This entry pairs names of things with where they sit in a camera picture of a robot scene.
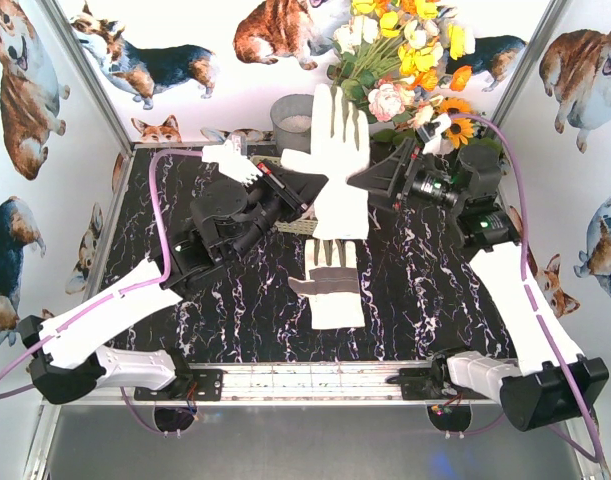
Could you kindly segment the white glove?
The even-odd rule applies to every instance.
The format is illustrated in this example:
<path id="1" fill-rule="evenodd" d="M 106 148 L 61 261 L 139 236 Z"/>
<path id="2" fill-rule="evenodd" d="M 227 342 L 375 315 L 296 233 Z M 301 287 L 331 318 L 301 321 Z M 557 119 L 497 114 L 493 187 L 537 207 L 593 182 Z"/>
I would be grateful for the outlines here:
<path id="1" fill-rule="evenodd" d="M 313 330 L 365 326 L 353 241 L 308 239 L 304 270 L 303 280 L 289 277 L 288 284 L 308 300 Z"/>
<path id="2" fill-rule="evenodd" d="M 368 192 L 350 186 L 347 180 L 367 169 L 369 161 L 366 114 L 346 99 L 342 89 L 317 85 L 313 96 L 310 151 L 284 149 L 281 154 L 284 168 L 328 178 L 314 201 L 315 238 L 368 238 Z"/>

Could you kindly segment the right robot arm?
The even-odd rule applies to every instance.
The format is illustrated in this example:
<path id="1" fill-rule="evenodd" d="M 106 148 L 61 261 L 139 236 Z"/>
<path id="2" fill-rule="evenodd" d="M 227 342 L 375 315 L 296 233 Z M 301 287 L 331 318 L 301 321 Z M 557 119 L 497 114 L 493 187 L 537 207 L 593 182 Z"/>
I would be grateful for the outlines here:
<path id="1" fill-rule="evenodd" d="M 502 407 L 520 431 L 582 417 L 608 378 L 600 358 L 588 358 L 562 328 L 525 258 L 527 243 L 497 203 L 502 174 L 497 152 L 485 145 L 463 147 L 451 173 L 412 140 L 349 178 L 371 203 L 400 210 L 412 199 L 445 211 L 463 257 L 487 289 L 516 352 L 496 360 L 464 348 L 433 359 L 440 380 L 470 390 Z"/>

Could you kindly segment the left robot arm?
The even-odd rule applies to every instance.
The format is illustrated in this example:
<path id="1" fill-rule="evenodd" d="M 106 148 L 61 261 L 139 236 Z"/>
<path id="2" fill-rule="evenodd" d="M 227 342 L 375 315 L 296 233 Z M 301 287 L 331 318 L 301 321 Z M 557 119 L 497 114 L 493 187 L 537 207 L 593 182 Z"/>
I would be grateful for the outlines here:
<path id="1" fill-rule="evenodd" d="M 328 179 L 258 163 L 242 182 L 222 176 L 190 204 L 191 224 L 153 251 L 128 275 L 78 308 L 18 324 L 31 352 L 32 385 L 55 405 L 97 388 L 144 388 L 166 399 L 184 397 L 196 382 L 175 348 L 150 352 L 107 342 L 159 310 L 213 286 L 278 222 L 298 219 Z"/>

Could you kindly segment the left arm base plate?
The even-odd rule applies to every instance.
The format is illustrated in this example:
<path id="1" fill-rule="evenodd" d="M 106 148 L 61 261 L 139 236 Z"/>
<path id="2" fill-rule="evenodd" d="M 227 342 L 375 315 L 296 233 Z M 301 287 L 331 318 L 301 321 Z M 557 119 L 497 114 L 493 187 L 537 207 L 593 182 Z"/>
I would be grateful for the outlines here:
<path id="1" fill-rule="evenodd" d="M 134 399 L 137 401 L 219 401 L 224 384 L 224 371 L 212 368 L 191 368 L 181 373 L 170 385 L 162 390 L 136 387 Z"/>

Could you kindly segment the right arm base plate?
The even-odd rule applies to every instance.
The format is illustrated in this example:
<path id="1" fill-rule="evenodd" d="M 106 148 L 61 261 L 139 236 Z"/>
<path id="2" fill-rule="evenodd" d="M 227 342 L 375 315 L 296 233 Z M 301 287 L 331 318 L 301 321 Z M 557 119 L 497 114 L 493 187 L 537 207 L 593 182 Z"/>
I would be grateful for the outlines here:
<path id="1" fill-rule="evenodd" d="M 439 378 L 429 368 L 401 368 L 389 382 L 400 387 L 404 400 L 449 400 L 458 394 L 464 400 L 485 400 L 471 389 Z"/>

